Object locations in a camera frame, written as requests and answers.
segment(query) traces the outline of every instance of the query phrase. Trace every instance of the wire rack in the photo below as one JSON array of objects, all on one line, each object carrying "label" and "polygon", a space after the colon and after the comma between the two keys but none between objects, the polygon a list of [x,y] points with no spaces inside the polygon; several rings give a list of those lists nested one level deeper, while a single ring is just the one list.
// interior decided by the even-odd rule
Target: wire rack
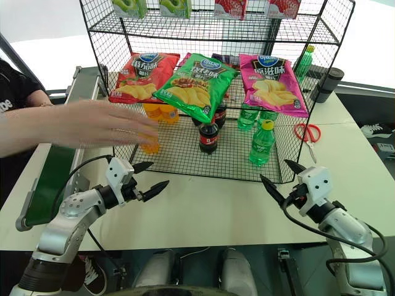
[{"label": "wire rack", "polygon": [[[158,0],[147,0],[148,13],[142,19],[119,18],[111,0],[80,0],[86,29],[91,40],[107,92],[115,88],[117,73],[132,52],[188,53],[205,56],[263,54],[288,59],[294,68],[308,45],[314,45],[314,62],[301,83],[309,114],[314,108],[311,91],[325,79],[343,42],[354,10],[352,0],[302,0],[295,19],[269,19],[267,1],[249,0],[246,18],[220,20],[214,17],[214,0],[192,0],[191,17],[167,18],[159,12]],[[251,131],[237,129],[236,119],[245,93],[241,77],[233,80],[227,99],[227,122],[220,130],[218,148],[207,155],[199,150],[199,131],[185,114],[174,125],[160,123],[158,154],[145,154],[138,146],[114,147],[118,157],[130,162],[153,161],[153,171],[218,178],[260,181],[259,173],[276,183],[293,180],[284,159],[299,160],[302,142],[293,126],[309,118],[280,114],[275,123],[276,144],[270,160],[262,167],[248,161]],[[144,113],[141,104],[119,104]]]}]

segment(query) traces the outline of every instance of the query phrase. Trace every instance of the white wall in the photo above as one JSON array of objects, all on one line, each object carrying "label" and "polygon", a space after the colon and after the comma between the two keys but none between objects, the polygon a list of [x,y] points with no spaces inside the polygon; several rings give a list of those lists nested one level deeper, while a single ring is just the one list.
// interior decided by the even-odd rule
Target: white wall
[{"label": "white wall", "polygon": [[[356,2],[334,66],[344,81],[395,88],[394,3]],[[96,65],[78,0],[0,0],[0,31],[48,89]]]}]

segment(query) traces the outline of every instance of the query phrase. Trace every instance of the black t-shirt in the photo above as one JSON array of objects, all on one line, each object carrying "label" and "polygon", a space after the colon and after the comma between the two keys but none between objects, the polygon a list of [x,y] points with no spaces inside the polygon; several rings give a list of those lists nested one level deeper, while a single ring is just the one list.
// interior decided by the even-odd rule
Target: black t-shirt
[{"label": "black t-shirt", "polygon": [[[0,59],[0,116],[3,112],[26,107],[27,97],[39,89],[40,84]],[[0,158],[0,209],[33,152],[34,149],[30,149]]]}]

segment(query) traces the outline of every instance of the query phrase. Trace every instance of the red bottle label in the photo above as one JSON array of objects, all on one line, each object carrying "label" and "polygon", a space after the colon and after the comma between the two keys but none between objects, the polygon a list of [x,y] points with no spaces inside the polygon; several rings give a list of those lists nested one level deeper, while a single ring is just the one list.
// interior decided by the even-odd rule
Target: red bottle label
[{"label": "red bottle label", "polygon": [[203,145],[213,145],[217,142],[218,136],[215,136],[214,138],[206,138],[202,135],[200,135],[200,143]]},{"label": "red bottle label", "polygon": [[227,111],[225,110],[225,111],[222,111],[220,113],[216,113],[214,115],[214,118],[215,118],[215,120],[218,120],[218,119],[224,118],[226,115],[227,115]]}]

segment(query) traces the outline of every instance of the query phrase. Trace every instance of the green chip bag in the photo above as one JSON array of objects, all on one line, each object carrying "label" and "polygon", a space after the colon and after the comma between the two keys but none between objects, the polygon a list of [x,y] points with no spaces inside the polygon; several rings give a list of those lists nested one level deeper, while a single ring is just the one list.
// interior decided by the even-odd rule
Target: green chip bag
[{"label": "green chip bag", "polygon": [[210,123],[238,72],[201,54],[192,54],[154,96],[191,117]]}]

